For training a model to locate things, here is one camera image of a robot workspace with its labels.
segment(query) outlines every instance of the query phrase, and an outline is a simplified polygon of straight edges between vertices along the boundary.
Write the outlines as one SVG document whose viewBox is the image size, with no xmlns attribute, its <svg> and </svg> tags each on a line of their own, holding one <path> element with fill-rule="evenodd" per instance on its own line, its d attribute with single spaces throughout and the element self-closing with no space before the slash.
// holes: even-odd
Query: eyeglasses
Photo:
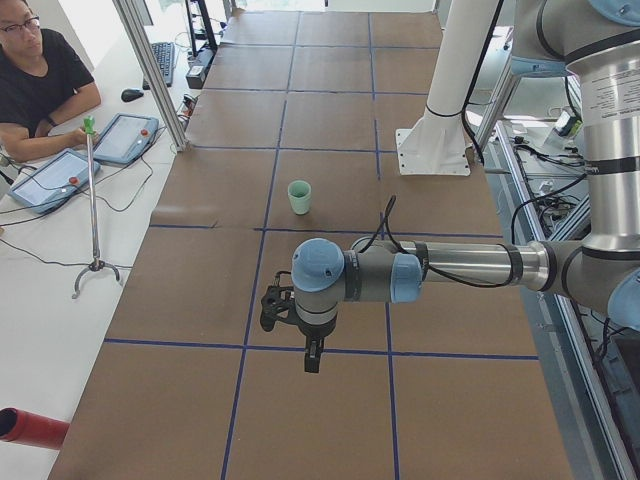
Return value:
<svg viewBox="0 0 640 480">
<path fill-rule="evenodd" d="M 10 33 L 12 35 L 17 35 L 22 32 L 23 29 L 28 29 L 31 32 L 36 32 L 40 29 L 40 17 L 31 17 L 29 20 L 26 20 L 23 24 L 14 24 L 9 25 L 5 28 L 0 28 L 3 32 Z"/>
</svg>

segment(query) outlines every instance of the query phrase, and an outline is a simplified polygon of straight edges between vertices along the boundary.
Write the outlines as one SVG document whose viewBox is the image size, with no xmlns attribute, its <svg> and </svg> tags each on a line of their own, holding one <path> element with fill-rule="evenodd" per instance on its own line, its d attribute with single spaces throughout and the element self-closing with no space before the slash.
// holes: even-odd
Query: robot label sticker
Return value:
<svg viewBox="0 0 640 480">
<path fill-rule="evenodd" d="M 640 68 L 611 74 L 596 72 L 582 84 L 585 126 L 640 115 Z"/>
</svg>

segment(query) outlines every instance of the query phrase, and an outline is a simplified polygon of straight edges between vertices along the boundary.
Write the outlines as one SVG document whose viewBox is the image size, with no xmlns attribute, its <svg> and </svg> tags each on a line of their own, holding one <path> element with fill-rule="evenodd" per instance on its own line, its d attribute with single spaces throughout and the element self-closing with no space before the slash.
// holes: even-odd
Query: red cylinder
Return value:
<svg viewBox="0 0 640 480">
<path fill-rule="evenodd" d="M 60 450 L 69 424 L 16 408 L 0 410 L 0 440 Z"/>
</svg>

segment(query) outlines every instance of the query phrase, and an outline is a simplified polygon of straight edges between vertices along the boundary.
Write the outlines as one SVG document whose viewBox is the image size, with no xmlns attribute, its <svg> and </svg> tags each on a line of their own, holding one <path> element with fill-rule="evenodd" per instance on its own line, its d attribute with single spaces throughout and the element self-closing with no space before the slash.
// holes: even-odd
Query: white table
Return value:
<svg viewBox="0 0 640 480">
<path fill-rule="evenodd" d="M 170 89 L 176 108 L 190 91 L 185 80 L 186 53 L 181 52 Z M 151 92 L 130 103 L 120 100 L 128 87 L 140 88 L 142 73 L 128 39 L 122 38 L 93 72 L 102 105 L 90 112 L 99 132 L 119 112 L 160 118 Z M 56 129 L 82 124 L 82 117 Z M 168 133 L 144 158 L 153 168 L 133 205 L 116 213 L 98 200 L 101 258 L 117 265 L 133 265 L 175 156 Z M 96 181 L 114 172 L 105 166 Z M 149 168 L 137 161 L 97 186 L 98 195 L 116 208 L 133 198 Z M 19 207 L 12 198 L 0 200 L 0 212 Z M 33 218 L 22 211 L 0 215 L 0 224 Z M 3 240 L 45 260 L 89 263 L 92 260 L 89 198 L 76 195 L 51 215 L 6 227 Z M 70 421 L 82 395 L 96 355 L 109 326 L 123 286 L 110 269 L 86 274 L 81 293 L 72 300 L 74 281 L 82 267 L 45 265 L 0 244 L 0 408 L 15 407 Z M 123 283 L 128 270 L 120 269 Z M 0 442 L 0 477 L 12 480 L 47 478 L 56 451 Z"/>
</svg>

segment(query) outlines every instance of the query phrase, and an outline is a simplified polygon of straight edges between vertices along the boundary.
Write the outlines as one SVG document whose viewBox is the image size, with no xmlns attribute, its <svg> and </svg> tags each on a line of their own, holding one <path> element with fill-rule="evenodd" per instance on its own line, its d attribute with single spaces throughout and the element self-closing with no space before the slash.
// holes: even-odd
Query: computer mouse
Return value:
<svg viewBox="0 0 640 480">
<path fill-rule="evenodd" d="M 126 88 L 122 91 L 122 95 L 120 95 L 120 98 L 122 99 L 123 102 L 131 102 L 136 98 L 140 98 L 143 95 L 144 95 L 144 92 L 139 88 Z"/>
</svg>

